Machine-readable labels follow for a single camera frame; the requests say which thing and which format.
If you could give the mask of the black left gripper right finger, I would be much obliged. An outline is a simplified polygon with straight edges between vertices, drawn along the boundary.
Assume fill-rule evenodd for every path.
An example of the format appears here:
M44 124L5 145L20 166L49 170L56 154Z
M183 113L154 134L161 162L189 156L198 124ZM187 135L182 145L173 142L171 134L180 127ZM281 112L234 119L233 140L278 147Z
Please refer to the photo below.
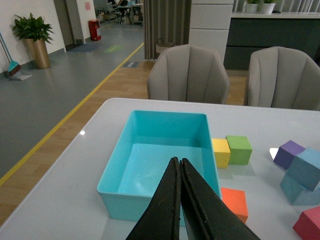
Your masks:
M187 158L180 161L181 204L190 240L258 240Z

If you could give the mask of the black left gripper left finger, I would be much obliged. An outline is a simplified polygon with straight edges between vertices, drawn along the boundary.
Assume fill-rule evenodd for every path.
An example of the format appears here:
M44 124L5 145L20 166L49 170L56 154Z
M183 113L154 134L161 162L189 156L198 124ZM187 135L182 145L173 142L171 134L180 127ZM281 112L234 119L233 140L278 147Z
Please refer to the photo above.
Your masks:
M181 171L177 157L168 166L151 201L133 227L128 240L178 240L180 238Z

